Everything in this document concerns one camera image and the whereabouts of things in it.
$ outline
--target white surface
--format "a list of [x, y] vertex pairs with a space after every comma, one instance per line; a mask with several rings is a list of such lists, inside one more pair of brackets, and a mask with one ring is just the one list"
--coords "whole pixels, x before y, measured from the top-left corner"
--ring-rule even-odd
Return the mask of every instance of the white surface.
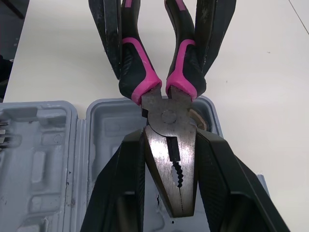
[[304, 24], [307, 30], [309, 30], [309, 1], [308, 0], [290, 0], [291, 4], [295, 8], [300, 20]]
[[[194, 13], [195, 1], [185, 1]], [[175, 38], [163, 0], [143, 0], [143, 44], [165, 79]], [[309, 218], [309, 36], [285, 0], [238, 0], [206, 75], [225, 139], [254, 172], [294, 232]], [[87, 0], [30, 0], [5, 102], [67, 100], [85, 116], [120, 97]]]

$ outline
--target metal tool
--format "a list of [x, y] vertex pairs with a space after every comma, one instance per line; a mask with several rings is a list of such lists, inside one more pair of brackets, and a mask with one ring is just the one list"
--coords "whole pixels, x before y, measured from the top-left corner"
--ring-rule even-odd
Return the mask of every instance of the metal tool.
[[[173, 86], [170, 91], [171, 98], [162, 99], [160, 89], [153, 89], [142, 96], [141, 106], [149, 123], [144, 128], [146, 163], [170, 215], [177, 218], [194, 213], [196, 127], [190, 124], [190, 96]], [[177, 183], [172, 168], [177, 172]]]
[[[119, 90], [141, 105], [148, 120], [143, 130], [124, 138], [99, 174], [81, 231], [143, 230], [145, 162], [171, 217], [193, 215], [199, 182], [211, 232], [288, 231], [255, 175], [227, 142], [190, 123], [191, 101], [206, 90], [204, 76], [219, 52], [236, 1], [198, 0], [195, 26], [182, 0], [164, 3], [176, 34], [168, 99], [161, 96], [162, 82], [139, 37], [140, 0], [123, 0], [121, 7], [120, 0], [89, 0]], [[131, 220], [117, 213], [125, 205], [130, 205]]]
[[[182, 0], [166, 0], [165, 8], [176, 34], [175, 54], [167, 78], [168, 99], [161, 97], [162, 82], [141, 43], [137, 19], [140, 0], [124, 0], [122, 19], [122, 69], [120, 92], [141, 104], [148, 118], [147, 165], [171, 217], [194, 213], [197, 182], [194, 180], [196, 128], [190, 124], [191, 102], [206, 90], [197, 59], [195, 28]], [[172, 168], [178, 183], [173, 181]]]

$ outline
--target pliers jaw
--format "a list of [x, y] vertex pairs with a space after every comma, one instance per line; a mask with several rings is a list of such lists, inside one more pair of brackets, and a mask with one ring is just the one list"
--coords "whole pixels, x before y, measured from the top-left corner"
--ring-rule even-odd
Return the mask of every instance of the pliers jaw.
[[171, 87], [170, 97], [163, 99], [159, 88], [142, 96], [145, 157], [169, 215], [180, 218], [194, 214], [196, 127], [190, 124], [190, 96]]

